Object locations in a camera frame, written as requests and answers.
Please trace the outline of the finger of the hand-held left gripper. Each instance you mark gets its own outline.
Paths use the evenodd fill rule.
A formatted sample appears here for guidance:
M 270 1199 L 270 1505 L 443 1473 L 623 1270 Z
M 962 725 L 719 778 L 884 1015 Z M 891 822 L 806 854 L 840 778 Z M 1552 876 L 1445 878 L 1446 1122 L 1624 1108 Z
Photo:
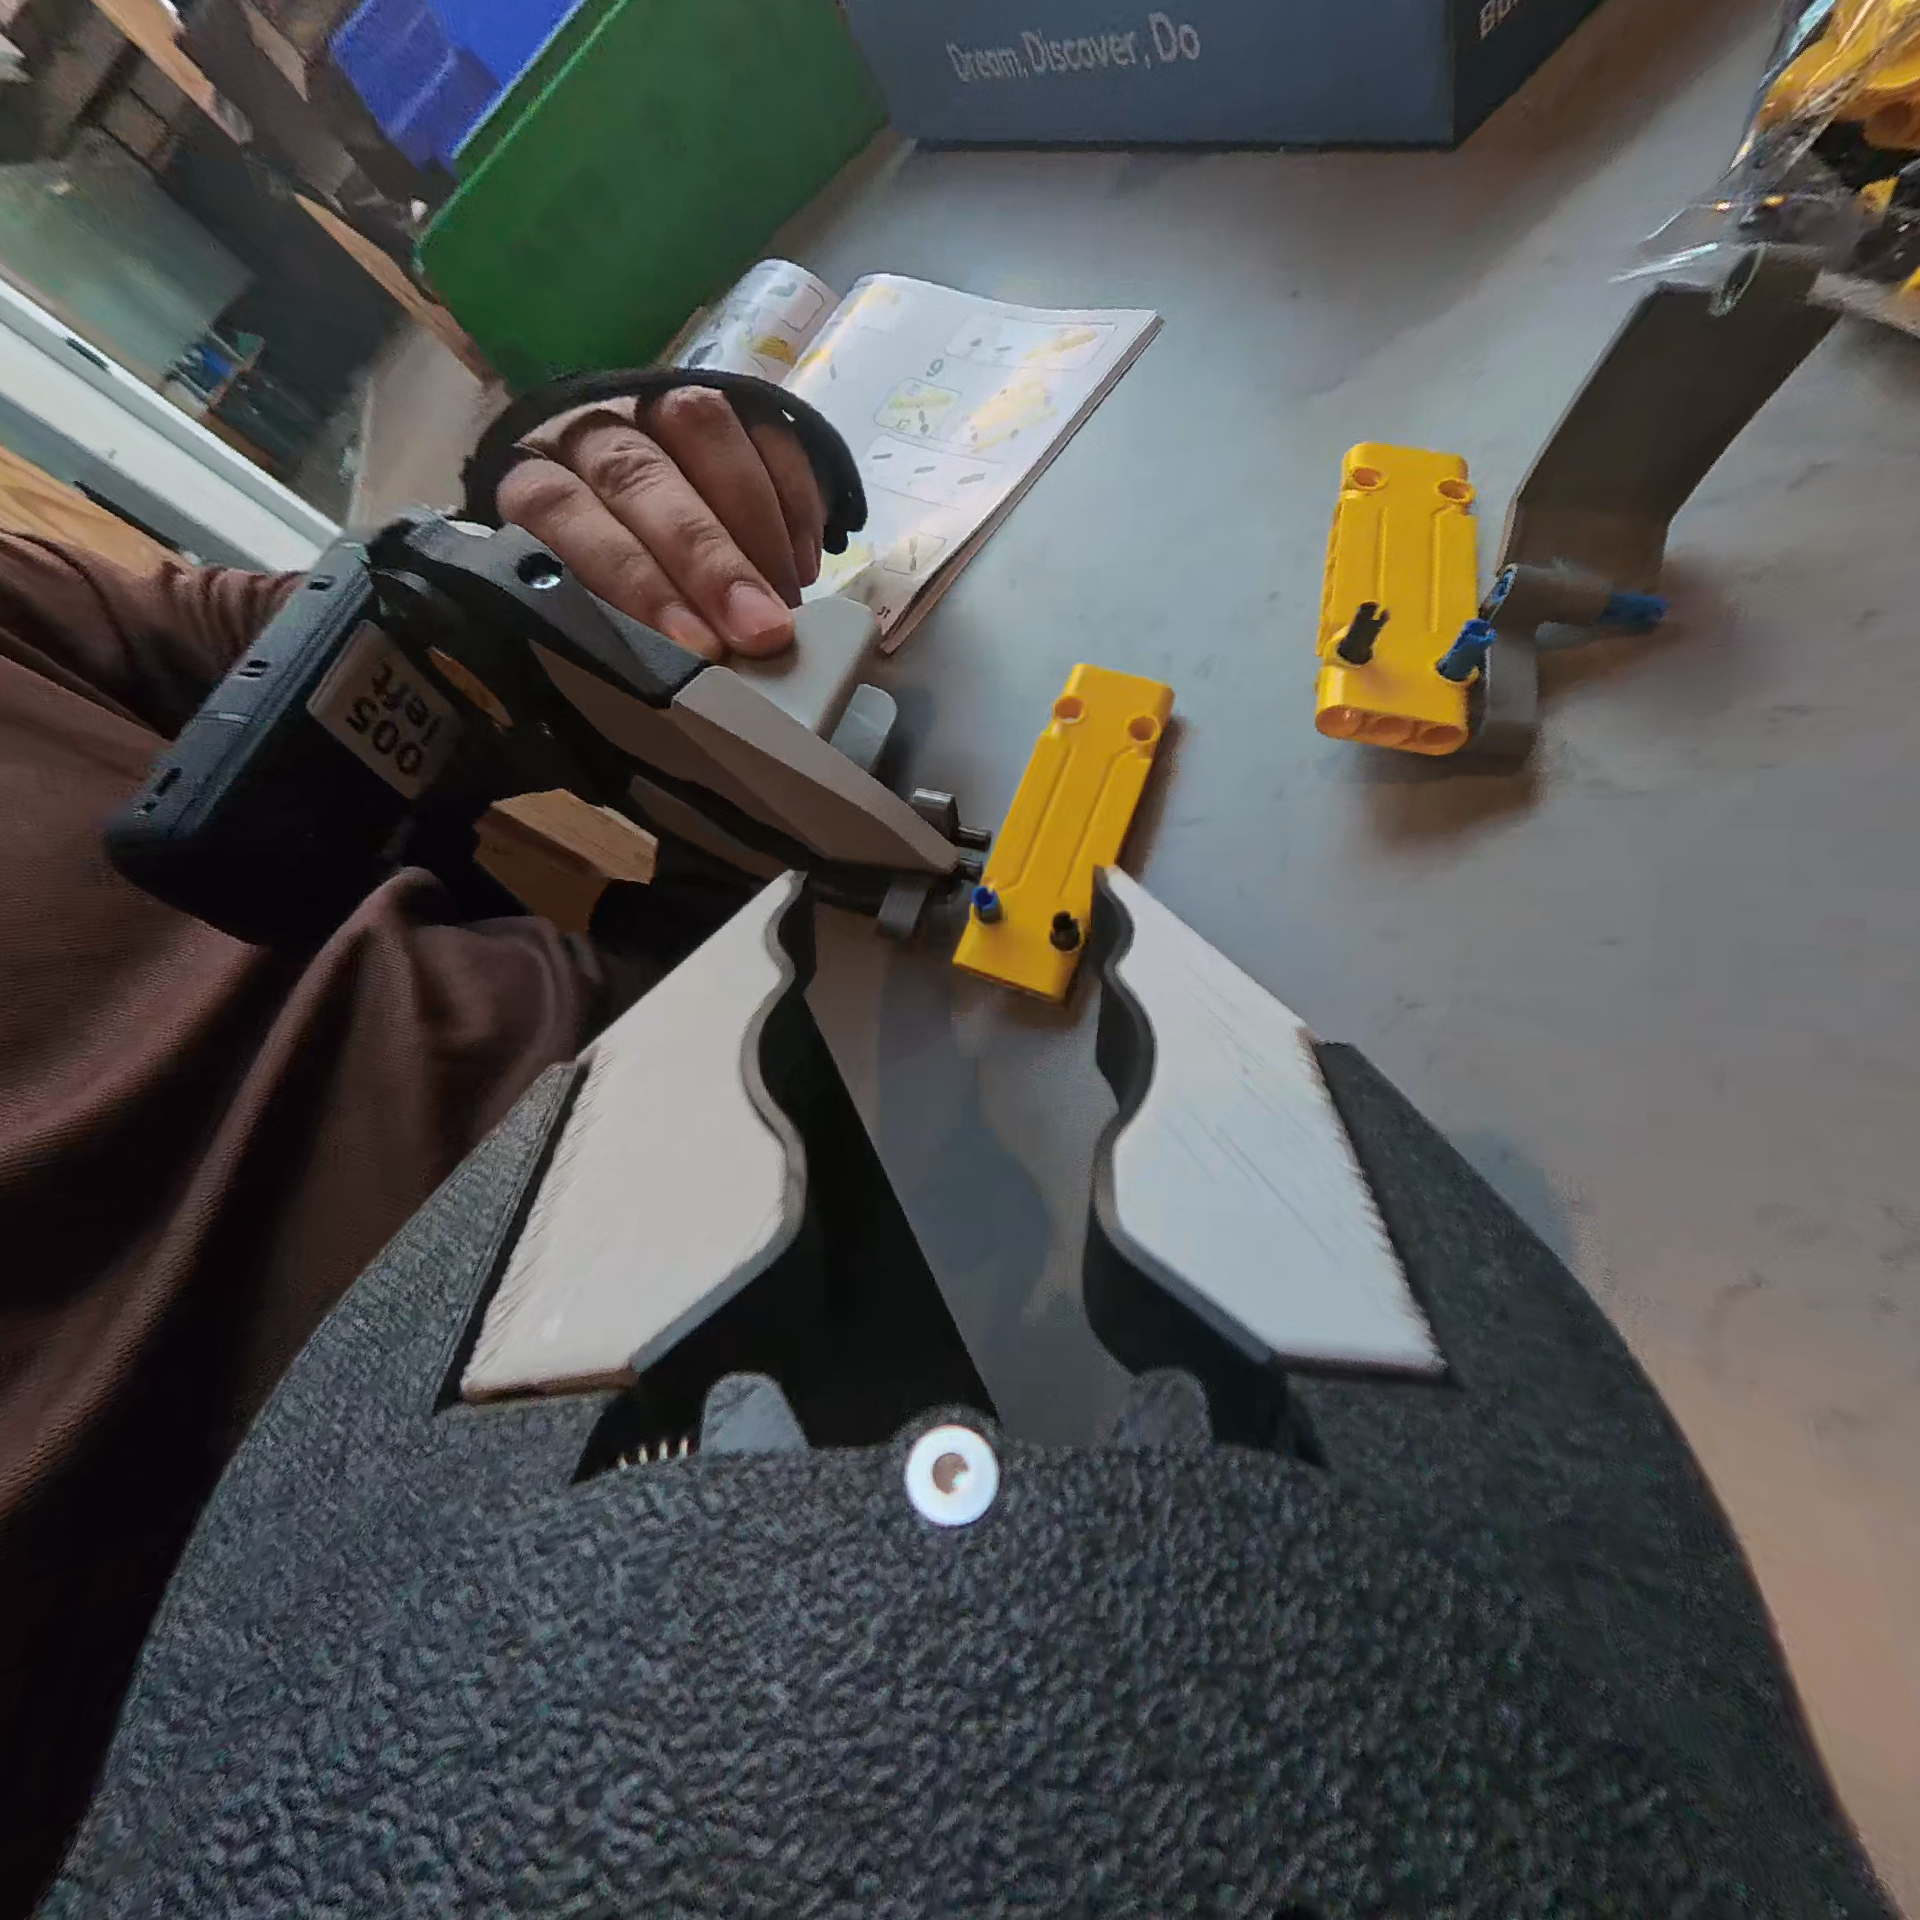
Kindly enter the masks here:
M 708 664 L 676 693 L 668 716 L 814 854 L 935 880 L 960 871 L 962 849 L 949 837 L 733 670 Z
M 886 898 L 906 886 L 896 871 L 829 861 L 732 801 L 644 769 L 628 774 L 628 813 L 658 840 L 671 840 L 711 866 L 756 880 L 803 872 L 823 901 L 858 914 L 878 916 Z

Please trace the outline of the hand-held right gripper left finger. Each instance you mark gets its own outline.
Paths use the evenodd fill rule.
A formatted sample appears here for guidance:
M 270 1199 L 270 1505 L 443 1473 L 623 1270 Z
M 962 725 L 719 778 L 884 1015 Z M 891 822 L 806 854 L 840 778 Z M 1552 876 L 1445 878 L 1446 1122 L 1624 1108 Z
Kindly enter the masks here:
M 806 1157 L 766 1044 L 804 1012 L 810 941 L 790 871 L 584 1048 L 464 1400 L 630 1384 L 797 1246 Z

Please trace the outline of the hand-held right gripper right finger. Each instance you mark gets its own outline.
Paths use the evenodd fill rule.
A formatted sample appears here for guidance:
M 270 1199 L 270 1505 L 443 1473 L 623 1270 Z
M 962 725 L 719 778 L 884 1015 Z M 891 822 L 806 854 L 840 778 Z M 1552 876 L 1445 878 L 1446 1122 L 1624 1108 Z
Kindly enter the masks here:
M 1102 1247 L 1254 1366 L 1440 1377 L 1307 1021 L 1127 871 L 1098 871 L 1092 909 Z

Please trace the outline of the grey bent beam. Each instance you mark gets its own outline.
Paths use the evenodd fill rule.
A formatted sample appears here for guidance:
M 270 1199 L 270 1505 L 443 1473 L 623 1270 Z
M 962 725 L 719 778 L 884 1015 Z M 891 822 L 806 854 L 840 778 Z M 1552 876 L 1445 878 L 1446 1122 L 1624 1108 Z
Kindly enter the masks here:
M 960 847 L 952 840 L 956 828 L 972 828 L 964 822 L 962 810 L 952 792 L 930 785 L 918 785 L 908 796 L 908 804 L 930 825 L 950 847 L 957 847 L 957 860 L 962 853 L 972 847 Z M 875 914 L 875 930 L 878 935 L 893 940 L 893 941 L 911 941 L 922 933 L 922 922 L 930 906 L 947 906 L 952 901 L 962 904 L 968 901 L 973 884 L 964 884 L 949 872 L 938 876 L 922 876 L 922 872 L 901 872 L 893 876 L 884 896 L 880 898 L 880 906 Z

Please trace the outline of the yellow panel brick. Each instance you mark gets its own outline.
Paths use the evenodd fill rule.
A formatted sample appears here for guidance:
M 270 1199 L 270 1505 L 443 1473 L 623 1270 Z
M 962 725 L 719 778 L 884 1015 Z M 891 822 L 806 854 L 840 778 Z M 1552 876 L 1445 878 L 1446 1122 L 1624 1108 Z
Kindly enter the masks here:
M 1063 1000 L 1077 965 L 1043 951 L 1048 914 L 1064 906 L 1092 927 L 1095 876 L 1120 857 L 1172 716 L 1163 681 L 1078 662 L 1053 697 L 995 837 L 984 881 L 1004 921 L 966 922 L 950 962 L 976 978 Z

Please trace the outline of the yellow grey brick assembly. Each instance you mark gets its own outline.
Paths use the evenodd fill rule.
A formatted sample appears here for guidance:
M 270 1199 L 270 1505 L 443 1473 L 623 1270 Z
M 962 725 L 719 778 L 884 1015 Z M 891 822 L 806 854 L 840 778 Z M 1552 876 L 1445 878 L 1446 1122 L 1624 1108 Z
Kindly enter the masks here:
M 1316 733 L 1523 765 L 1543 725 L 1543 637 L 1663 622 L 1676 516 L 1835 324 L 1818 276 L 1806 246 L 1752 246 L 1714 285 L 1652 284 L 1527 468 L 1487 575 L 1463 456 L 1348 448 L 1312 646 Z

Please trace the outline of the person's left forearm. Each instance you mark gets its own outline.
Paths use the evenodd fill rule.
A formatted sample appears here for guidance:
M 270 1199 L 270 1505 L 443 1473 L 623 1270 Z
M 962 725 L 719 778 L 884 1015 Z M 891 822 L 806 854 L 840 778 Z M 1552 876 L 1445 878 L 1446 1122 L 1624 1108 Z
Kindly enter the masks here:
M 4 534 L 4 861 L 87 839 L 301 584 Z

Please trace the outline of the grey desk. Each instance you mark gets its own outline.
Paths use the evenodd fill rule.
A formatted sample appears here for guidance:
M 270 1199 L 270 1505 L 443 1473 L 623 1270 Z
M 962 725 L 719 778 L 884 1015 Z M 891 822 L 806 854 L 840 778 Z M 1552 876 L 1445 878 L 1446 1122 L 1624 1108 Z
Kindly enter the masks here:
M 1175 688 L 1124 857 L 1582 1277 L 1739 1532 L 1915 1916 L 1915 342 L 1843 321 L 1546 661 L 1512 777 L 1312 730 L 1340 454 L 1463 453 L 1482 548 L 1738 143 L 1773 4 L 1604 4 L 1461 149 L 916 151 L 750 252 L 1162 334 L 882 673 L 995 828 L 1077 662 Z

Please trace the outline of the person's left hand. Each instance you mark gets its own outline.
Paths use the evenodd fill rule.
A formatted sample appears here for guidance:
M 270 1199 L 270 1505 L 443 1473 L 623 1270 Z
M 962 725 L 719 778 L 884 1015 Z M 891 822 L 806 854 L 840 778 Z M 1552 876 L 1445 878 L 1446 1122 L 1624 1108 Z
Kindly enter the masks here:
M 795 637 L 824 556 L 824 497 L 787 423 L 746 423 L 711 388 L 575 407 L 519 440 L 502 520 L 611 607 L 725 661 Z

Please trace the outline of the instruction booklet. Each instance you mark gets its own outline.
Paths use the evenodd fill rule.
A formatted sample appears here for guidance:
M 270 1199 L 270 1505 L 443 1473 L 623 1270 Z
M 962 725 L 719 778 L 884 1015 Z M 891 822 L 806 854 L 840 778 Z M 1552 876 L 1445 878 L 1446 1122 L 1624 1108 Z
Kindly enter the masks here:
M 766 376 L 847 444 L 868 516 L 806 596 L 867 605 L 891 653 L 1158 330 L 1148 308 L 1005 303 L 898 274 L 838 295 L 763 257 L 666 361 Z

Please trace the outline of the green plastic bin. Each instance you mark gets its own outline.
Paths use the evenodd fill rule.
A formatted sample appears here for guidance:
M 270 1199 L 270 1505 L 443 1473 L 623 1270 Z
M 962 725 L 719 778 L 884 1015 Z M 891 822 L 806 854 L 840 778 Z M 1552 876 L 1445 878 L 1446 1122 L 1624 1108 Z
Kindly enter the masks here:
M 835 2 L 575 4 L 469 132 L 416 265 L 511 392 L 639 368 L 882 128 Z

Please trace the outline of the blue plastic bin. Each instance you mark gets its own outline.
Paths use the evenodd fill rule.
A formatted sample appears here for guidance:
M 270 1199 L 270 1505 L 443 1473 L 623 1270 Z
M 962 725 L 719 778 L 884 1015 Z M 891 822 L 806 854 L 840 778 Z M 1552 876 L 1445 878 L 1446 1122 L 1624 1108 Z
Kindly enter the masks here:
M 414 164 L 450 169 L 466 141 L 573 2 L 364 2 L 326 54 Z

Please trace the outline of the blue robot kit box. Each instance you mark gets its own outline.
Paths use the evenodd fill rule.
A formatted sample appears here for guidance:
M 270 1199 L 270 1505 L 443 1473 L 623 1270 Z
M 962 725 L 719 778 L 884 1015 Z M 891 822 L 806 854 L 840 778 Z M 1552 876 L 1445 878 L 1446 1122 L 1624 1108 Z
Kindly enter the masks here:
M 847 2 L 938 149 L 1450 151 L 1595 2 Z

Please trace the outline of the bag of yellow bricks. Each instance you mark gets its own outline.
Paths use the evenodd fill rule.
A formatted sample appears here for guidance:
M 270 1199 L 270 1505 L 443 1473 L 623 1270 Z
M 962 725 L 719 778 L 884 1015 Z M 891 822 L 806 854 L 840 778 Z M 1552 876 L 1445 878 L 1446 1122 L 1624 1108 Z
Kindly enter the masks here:
M 1780 4 L 1717 182 L 1621 272 L 1731 287 L 1780 255 L 1810 298 L 1918 335 L 1918 4 Z

